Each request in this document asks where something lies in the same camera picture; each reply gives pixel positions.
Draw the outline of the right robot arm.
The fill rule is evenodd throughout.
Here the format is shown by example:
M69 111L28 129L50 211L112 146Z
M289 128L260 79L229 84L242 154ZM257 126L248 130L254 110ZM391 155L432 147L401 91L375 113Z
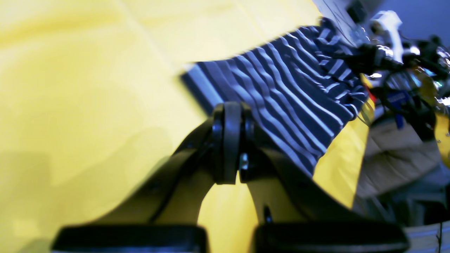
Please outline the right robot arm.
M371 128L393 122L395 129L412 127L423 141L434 139L436 112L449 113L449 50L437 35L428 39L403 40L401 59L393 46L363 44L351 56L343 56L351 70L381 74L369 89L379 106Z

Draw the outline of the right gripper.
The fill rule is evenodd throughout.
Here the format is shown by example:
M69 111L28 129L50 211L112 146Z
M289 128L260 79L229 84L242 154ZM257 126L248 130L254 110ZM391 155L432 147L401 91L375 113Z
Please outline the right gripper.
M384 45L364 44L357 54L347 56L347 66L354 72L373 74L376 71L397 71L403 69L403 63L394 59L393 51Z

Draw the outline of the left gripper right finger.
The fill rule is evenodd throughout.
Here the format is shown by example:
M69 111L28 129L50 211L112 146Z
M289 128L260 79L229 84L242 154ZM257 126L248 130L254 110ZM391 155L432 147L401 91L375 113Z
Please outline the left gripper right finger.
M299 169L242 107L239 179L250 191L258 225L251 253L404 253L399 226L351 211Z

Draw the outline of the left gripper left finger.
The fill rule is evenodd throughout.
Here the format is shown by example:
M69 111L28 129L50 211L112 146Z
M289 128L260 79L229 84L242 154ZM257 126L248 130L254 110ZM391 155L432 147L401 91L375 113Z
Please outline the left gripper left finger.
M235 184L243 108L218 104L177 150L120 205L83 225L63 227L52 253L209 253L197 220L214 184Z

